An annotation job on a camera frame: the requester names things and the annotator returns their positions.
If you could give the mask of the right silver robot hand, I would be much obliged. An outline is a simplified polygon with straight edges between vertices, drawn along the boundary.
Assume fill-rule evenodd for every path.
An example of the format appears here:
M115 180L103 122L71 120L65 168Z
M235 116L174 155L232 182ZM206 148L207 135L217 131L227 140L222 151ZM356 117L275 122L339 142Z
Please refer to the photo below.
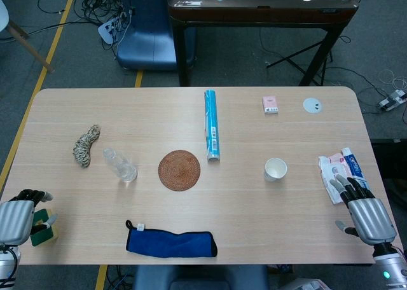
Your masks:
M394 241L396 229L379 198L375 198L369 189L351 177L337 174L329 182L339 193L354 224L346 226L342 221L335 221L342 232L359 237L365 244L372 246Z

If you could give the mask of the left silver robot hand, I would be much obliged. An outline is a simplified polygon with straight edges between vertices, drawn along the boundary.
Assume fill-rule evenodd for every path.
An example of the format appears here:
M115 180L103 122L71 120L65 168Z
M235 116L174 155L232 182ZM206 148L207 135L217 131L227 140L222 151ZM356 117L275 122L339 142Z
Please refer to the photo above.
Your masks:
M18 246L30 235L50 229L58 215L52 215L41 224L33 225L34 209L39 202L53 200L46 191L22 190L17 196L1 204L1 245Z

